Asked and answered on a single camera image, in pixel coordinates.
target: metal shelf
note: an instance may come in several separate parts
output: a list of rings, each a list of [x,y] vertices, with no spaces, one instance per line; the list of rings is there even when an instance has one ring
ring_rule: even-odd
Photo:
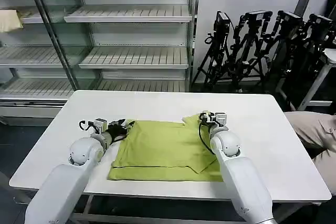
[[[43,20],[36,7],[18,7],[20,20],[23,24],[42,24]],[[51,22],[60,23],[64,22],[64,16],[67,15],[66,9],[62,7],[51,7],[49,16]]]
[[[95,69],[187,69],[185,47],[94,47],[78,65]]]
[[[185,92],[185,81],[104,79],[99,84],[97,90]]]
[[[90,80],[79,80],[85,89],[90,83]],[[0,88],[0,99],[67,99],[73,92],[66,78],[20,78]]]
[[[64,47],[71,66],[78,64],[85,47]],[[1,47],[0,68],[62,68],[52,46]]]
[[[187,23],[192,17],[187,5],[87,5],[64,20],[68,23]]]

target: khaki pants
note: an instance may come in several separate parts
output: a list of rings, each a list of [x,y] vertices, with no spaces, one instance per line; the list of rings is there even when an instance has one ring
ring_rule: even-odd
[[[336,115],[308,111],[285,113],[306,148],[326,149],[313,159],[332,195],[336,195]]]

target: camera tripod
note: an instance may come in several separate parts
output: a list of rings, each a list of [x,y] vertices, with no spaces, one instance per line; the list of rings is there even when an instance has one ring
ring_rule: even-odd
[[[236,62],[235,71],[231,73],[231,76],[233,86],[237,92],[241,92],[242,90],[239,85],[239,82],[243,78],[248,77],[252,70],[255,70],[259,74],[261,80],[263,80],[265,77],[263,73],[263,66],[261,60],[262,58],[265,57],[266,54],[261,50],[261,48],[264,43],[264,40],[269,37],[269,35],[266,34],[266,30],[271,16],[272,12],[264,10],[246,13],[245,15],[240,17],[239,24],[238,26],[235,27],[233,35],[235,43],[231,46],[231,50],[233,52],[230,55],[230,58],[232,59],[232,61]],[[239,33],[246,21],[249,30],[248,33],[245,34],[245,36],[243,37],[242,41],[240,41]],[[258,33],[260,27],[262,28],[259,39]],[[252,58],[249,61],[247,61],[249,51],[253,46],[253,43],[255,44],[256,47],[254,52],[254,56],[256,58]],[[236,60],[238,52],[242,49],[243,46],[244,46],[243,53],[241,57],[238,60]]]
[[[311,28],[311,35],[304,38],[293,53],[293,64],[284,82],[288,90],[286,99],[288,104],[300,79],[314,79],[317,76],[322,64],[320,58],[324,56],[323,51],[336,36],[335,22],[320,15],[309,16],[304,30],[308,31],[309,28]]]
[[[214,22],[214,35],[208,34],[209,37],[205,39],[206,44],[210,44],[210,47],[201,63],[198,67],[197,74],[194,77],[192,86],[199,74],[202,72],[205,75],[203,83],[203,89],[211,90],[216,82],[226,72],[227,65],[224,64],[225,54],[228,57],[229,51],[227,47],[227,37],[230,31],[230,20],[226,14],[218,11],[216,14],[216,20]],[[203,69],[208,58],[210,58],[207,71]]]
[[[261,51],[261,54],[264,56],[268,55],[271,48],[276,43],[279,44],[272,60],[270,61],[269,58],[266,58],[268,70],[264,79],[258,81],[252,88],[252,91],[261,83],[264,86],[272,74],[277,74],[281,78],[282,73],[285,72],[286,69],[289,69],[290,60],[292,59],[293,52],[296,49],[298,42],[302,41],[307,36],[307,31],[302,29],[302,25],[304,25],[304,22],[301,17],[291,12],[284,12],[282,10],[278,12],[273,31],[269,36],[266,36],[265,42],[267,44],[265,49]],[[274,37],[278,32],[279,27],[281,27],[279,34]]]

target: display refrigerator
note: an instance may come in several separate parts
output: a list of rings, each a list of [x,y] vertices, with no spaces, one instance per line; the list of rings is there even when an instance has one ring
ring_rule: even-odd
[[[0,68],[8,79],[0,86],[0,116],[52,119],[79,89],[187,92],[195,5],[0,0],[0,9],[17,10],[23,25],[0,33]]]

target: green cloth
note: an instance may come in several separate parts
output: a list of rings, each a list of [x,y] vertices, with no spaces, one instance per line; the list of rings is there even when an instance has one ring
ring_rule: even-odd
[[[216,156],[198,135],[198,116],[184,123],[135,121],[120,144],[109,179],[223,181]],[[202,138],[209,146],[207,127]]]

